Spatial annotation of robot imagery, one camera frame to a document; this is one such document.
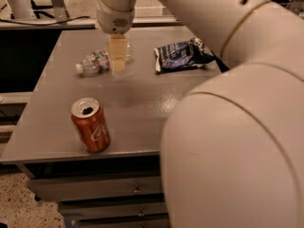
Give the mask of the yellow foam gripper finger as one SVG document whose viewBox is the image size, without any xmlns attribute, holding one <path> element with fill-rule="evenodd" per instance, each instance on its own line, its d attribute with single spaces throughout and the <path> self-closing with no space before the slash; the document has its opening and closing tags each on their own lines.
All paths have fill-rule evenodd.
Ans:
<svg viewBox="0 0 304 228">
<path fill-rule="evenodd" d="M 127 39 L 123 34 L 112 34 L 109 38 L 112 67 L 116 73 L 124 71 L 127 44 Z"/>
</svg>

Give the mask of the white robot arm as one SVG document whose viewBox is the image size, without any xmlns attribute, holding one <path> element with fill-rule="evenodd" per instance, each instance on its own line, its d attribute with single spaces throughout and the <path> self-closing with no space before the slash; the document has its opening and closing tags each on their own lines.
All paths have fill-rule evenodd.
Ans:
<svg viewBox="0 0 304 228">
<path fill-rule="evenodd" d="M 160 0 L 227 65 L 161 136 L 172 228 L 304 228 L 301 18 L 271 0 Z M 98 0 L 105 32 L 136 0 Z"/>
</svg>

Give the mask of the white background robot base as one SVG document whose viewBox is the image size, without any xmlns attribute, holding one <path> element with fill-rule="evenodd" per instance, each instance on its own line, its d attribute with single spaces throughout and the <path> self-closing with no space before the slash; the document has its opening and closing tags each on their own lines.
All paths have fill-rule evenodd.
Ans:
<svg viewBox="0 0 304 228">
<path fill-rule="evenodd" d="M 6 0 L 15 19 L 35 19 L 30 0 Z"/>
</svg>

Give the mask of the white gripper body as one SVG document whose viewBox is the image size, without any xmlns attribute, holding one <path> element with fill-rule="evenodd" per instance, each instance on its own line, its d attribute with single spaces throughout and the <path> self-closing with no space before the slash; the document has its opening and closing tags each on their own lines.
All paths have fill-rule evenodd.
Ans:
<svg viewBox="0 0 304 228">
<path fill-rule="evenodd" d="M 105 0 L 97 1 L 97 20 L 104 33 L 125 34 L 133 24 L 135 0 L 112 0 L 113 5 Z"/>
</svg>

